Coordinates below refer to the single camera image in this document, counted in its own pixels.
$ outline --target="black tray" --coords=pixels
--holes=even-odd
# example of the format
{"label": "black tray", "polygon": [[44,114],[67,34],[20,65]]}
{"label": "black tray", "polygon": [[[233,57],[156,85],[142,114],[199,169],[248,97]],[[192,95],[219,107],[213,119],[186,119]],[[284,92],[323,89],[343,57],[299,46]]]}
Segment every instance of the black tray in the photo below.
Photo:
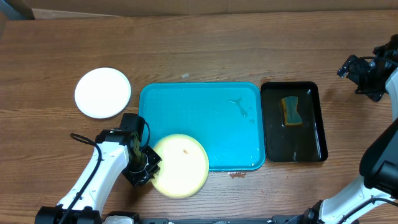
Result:
{"label": "black tray", "polygon": [[[281,99],[297,96],[303,124],[283,125]],[[313,82],[268,82],[261,86],[266,156],[272,162],[312,162],[328,158],[318,87]]]}

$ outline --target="small stain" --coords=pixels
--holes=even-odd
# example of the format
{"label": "small stain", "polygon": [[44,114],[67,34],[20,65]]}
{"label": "small stain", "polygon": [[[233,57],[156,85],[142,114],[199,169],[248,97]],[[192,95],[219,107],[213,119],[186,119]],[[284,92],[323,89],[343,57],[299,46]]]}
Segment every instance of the small stain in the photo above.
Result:
{"label": "small stain", "polygon": [[270,77],[267,77],[267,78],[263,78],[263,79],[261,80],[261,82],[262,82],[262,83],[271,82],[273,79],[274,79],[274,77],[273,77],[273,76],[270,76]]}
{"label": "small stain", "polygon": [[229,172],[228,174],[232,179],[235,177],[244,178],[246,176],[245,172]]}

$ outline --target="round white plate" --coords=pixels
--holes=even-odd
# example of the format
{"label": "round white plate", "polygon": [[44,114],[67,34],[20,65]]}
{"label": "round white plate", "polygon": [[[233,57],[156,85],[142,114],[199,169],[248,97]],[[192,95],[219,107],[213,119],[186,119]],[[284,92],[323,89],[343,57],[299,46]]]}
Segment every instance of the round white plate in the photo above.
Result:
{"label": "round white plate", "polygon": [[113,68],[97,68],[77,83],[76,105],[92,118],[110,118],[129,103],[131,86],[123,73]]}

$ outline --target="sponge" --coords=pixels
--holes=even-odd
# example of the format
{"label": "sponge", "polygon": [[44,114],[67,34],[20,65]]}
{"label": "sponge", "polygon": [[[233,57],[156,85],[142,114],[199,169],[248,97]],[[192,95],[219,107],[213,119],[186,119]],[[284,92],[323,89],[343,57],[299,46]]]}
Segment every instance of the sponge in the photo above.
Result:
{"label": "sponge", "polygon": [[297,106],[299,98],[297,96],[287,96],[280,101],[282,110],[284,111],[284,126],[300,125],[303,123]]}

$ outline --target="blue tray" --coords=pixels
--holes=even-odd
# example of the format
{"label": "blue tray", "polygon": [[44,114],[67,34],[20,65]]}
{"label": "blue tray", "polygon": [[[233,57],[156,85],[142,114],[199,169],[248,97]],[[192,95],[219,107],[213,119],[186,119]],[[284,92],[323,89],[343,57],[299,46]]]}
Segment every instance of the blue tray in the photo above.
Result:
{"label": "blue tray", "polygon": [[[256,170],[266,159],[261,97],[252,83],[156,83],[139,99],[149,146],[170,134],[195,138],[210,170]],[[142,142],[146,141],[147,128]]]}

